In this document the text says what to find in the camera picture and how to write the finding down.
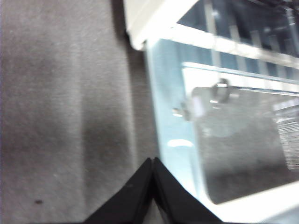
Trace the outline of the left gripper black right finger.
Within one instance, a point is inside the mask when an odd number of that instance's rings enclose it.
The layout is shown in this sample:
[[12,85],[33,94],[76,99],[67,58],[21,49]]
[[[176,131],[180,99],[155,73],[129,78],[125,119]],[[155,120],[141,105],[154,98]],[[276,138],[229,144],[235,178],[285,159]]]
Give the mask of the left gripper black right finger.
[[221,224],[222,221],[193,197],[159,158],[153,160],[154,198],[167,224]]

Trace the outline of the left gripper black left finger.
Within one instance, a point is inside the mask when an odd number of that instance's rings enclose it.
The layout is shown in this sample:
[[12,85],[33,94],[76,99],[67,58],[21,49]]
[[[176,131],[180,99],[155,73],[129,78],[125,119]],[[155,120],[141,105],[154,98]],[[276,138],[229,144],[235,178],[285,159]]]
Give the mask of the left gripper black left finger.
[[141,224],[152,199],[152,161],[147,158],[125,185],[91,214],[86,224]]

